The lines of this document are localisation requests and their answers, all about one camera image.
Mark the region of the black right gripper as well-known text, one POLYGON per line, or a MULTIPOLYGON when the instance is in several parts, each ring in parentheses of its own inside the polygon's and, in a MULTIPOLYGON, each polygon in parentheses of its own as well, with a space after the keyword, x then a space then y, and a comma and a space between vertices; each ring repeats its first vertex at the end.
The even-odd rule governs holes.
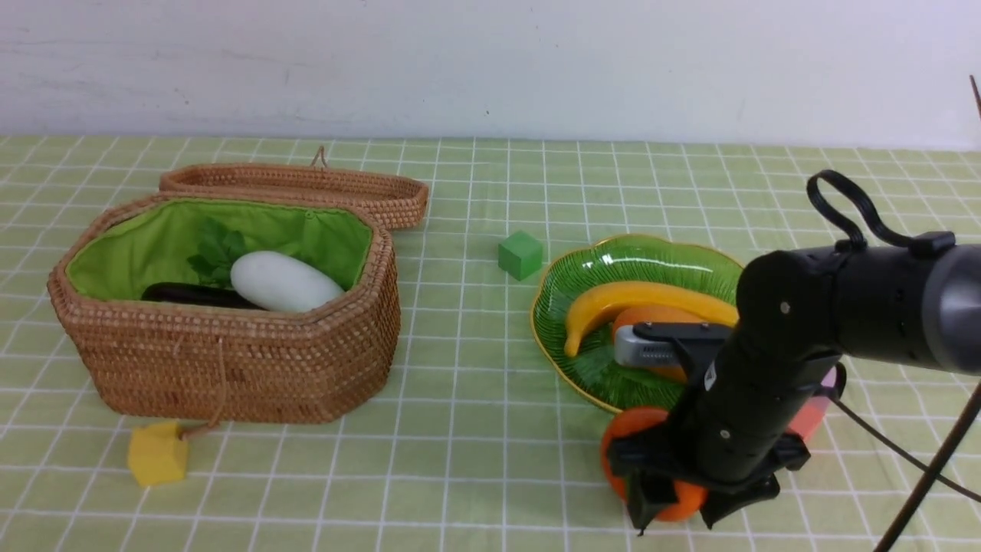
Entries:
POLYGON ((840 357, 821 350, 781 360, 723 345, 709 367, 687 373, 665 422, 611 444, 609 460, 614 474, 627 476, 628 517, 638 534, 678 505, 673 479, 714 490, 700 508, 708 530, 777 498, 774 474, 799 471, 812 457, 789 424, 840 357))

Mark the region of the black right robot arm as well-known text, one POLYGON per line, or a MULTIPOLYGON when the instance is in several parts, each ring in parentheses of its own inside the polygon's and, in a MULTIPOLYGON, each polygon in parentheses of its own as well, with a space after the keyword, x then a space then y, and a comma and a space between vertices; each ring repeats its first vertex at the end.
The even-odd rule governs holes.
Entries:
POLYGON ((736 323, 641 322, 623 328, 625 360, 679 364, 680 401, 659 422, 606 438, 604 462, 643 531, 681 503, 678 485, 707 495, 707 525, 774 499, 782 469, 809 449, 789 424, 843 356, 944 373, 979 374, 979 248, 929 254, 873 247, 775 251, 743 269, 736 323))

